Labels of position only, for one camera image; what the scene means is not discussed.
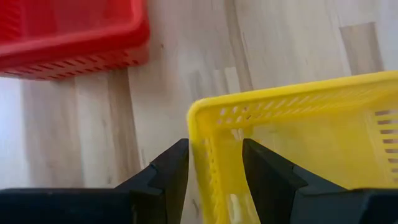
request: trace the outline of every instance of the red plastic basket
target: red plastic basket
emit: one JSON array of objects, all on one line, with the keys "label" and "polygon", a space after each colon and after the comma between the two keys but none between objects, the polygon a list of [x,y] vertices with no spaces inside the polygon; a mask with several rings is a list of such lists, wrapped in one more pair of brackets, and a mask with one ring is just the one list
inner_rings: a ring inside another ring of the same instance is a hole
[{"label": "red plastic basket", "polygon": [[0,74],[54,80],[148,61],[144,0],[0,0]]}]

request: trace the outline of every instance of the yellow plastic basket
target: yellow plastic basket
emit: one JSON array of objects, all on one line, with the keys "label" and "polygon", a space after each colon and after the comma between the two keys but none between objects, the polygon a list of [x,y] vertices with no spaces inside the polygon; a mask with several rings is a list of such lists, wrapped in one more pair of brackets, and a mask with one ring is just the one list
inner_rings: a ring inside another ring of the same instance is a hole
[{"label": "yellow plastic basket", "polygon": [[259,223],[244,138],[347,189],[398,187],[398,71],[199,100],[188,126],[207,223]]}]

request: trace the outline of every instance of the black plastic part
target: black plastic part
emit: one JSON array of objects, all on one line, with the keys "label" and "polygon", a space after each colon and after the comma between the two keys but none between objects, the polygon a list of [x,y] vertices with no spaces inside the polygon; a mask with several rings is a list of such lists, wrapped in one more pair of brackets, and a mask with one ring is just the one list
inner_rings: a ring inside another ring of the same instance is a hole
[{"label": "black plastic part", "polygon": [[115,189],[0,191],[0,223],[180,223],[188,181],[181,139]]},{"label": "black plastic part", "polygon": [[243,163],[261,223],[398,223],[398,190],[346,190],[252,139]]}]

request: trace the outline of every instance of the plastic basket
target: plastic basket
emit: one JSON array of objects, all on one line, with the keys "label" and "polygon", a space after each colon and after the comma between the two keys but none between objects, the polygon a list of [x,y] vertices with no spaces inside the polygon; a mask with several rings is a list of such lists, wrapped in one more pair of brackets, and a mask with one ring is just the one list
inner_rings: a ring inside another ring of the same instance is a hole
[{"label": "plastic basket", "polygon": [[0,0],[0,75],[53,80],[148,61],[144,0]]},{"label": "plastic basket", "polygon": [[347,189],[398,187],[398,72],[199,100],[188,126],[207,223],[259,222],[244,138]]}]

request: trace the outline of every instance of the wooden floor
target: wooden floor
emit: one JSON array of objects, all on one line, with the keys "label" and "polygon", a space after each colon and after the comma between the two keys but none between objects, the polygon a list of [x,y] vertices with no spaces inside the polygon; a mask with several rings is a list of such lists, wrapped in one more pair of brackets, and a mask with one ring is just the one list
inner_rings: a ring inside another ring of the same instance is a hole
[{"label": "wooden floor", "polygon": [[[148,10],[145,66],[0,79],[0,188],[113,187],[188,137],[197,99],[398,69],[395,0],[148,0]],[[201,223],[200,207],[191,172],[183,222]]]}]

